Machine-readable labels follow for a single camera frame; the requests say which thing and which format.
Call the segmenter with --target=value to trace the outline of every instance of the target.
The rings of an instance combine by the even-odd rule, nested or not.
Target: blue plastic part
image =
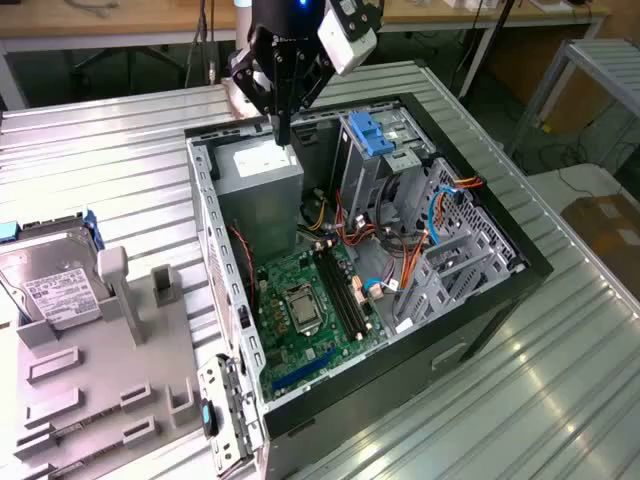
[[[300,367],[298,370],[294,370],[291,373],[288,373],[282,378],[274,380],[271,382],[271,387],[274,391],[280,390],[281,388],[286,388],[288,386],[293,385],[298,380],[302,380],[304,377],[311,375],[314,372],[317,372],[321,368],[324,368],[329,363],[331,356],[334,354],[335,348],[329,350],[323,356],[316,358],[314,361],[307,363],[304,367]]]
[[[380,125],[368,112],[352,112],[349,114],[351,128],[371,157],[391,153],[396,149],[394,143],[384,138]]]
[[[96,248],[98,250],[104,250],[104,242],[102,241],[100,230],[98,230],[98,219],[96,218],[96,214],[93,213],[93,210],[87,210],[87,214],[84,216],[83,220],[91,229],[91,236],[93,237],[93,242],[96,244]]]
[[[364,282],[364,285],[362,286],[362,288],[364,289],[365,292],[368,292],[371,287],[373,287],[376,283],[380,283],[380,282],[382,282],[382,280],[380,280],[378,277],[373,277],[367,280],[366,282]]]
[[[0,243],[14,242],[18,239],[18,222],[0,223]]]
[[[445,193],[454,195],[457,191],[458,190],[456,190],[455,188],[451,188],[448,185],[440,185],[440,187],[438,187],[438,191],[433,195],[433,197],[431,197],[431,201],[429,202],[429,208],[427,209],[427,225],[429,227],[429,234],[431,235],[431,239],[436,245],[440,243],[440,239],[438,238],[436,228],[433,225],[433,207],[435,206],[436,200],[440,195],[444,195]]]

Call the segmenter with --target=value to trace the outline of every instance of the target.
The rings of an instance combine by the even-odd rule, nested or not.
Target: cpu socket
[[[322,325],[322,315],[311,285],[299,285],[285,295],[296,331],[307,337],[315,335]]]

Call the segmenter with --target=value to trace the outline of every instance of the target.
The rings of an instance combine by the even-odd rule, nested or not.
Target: cardboard box
[[[640,211],[622,195],[579,198],[562,217],[640,298]]]

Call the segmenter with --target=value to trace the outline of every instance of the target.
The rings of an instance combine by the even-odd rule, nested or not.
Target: white sticker
[[[396,333],[402,333],[411,327],[413,327],[413,321],[410,317],[407,317],[396,326]]]
[[[618,209],[611,203],[600,203],[598,206],[600,207],[600,210],[602,210],[602,213],[609,218],[618,218],[620,216]]]
[[[24,283],[42,316],[51,322],[96,312],[98,300],[82,268]]]
[[[619,228],[618,233],[628,245],[633,245],[634,247],[640,245],[640,237],[633,230],[629,230],[628,228]]]
[[[233,154],[233,159],[241,177],[249,177],[291,165],[285,150],[276,145],[274,141],[240,150]]]

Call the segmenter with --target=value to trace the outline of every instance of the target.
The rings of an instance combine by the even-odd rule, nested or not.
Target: blue cable
[[[370,278],[369,280],[364,282],[364,285],[362,286],[362,288],[364,289],[365,292],[368,292],[369,289],[373,287],[376,283],[382,283],[382,280],[380,280],[377,277]]]
[[[440,185],[438,192],[431,197],[431,201],[429,202],[429,208],[427,209],[427,225],[429,226],[429,235],[433,239],[433,243],[438,245],[440,243],[440,239],[438,238],[438,234],[436,233],[436,228],[433,225],[433,207],[436,204],[436,200],[438,197],[444,193],[449,193],[453,195],[457,190],[455,188],[451,188],[448,185]]]

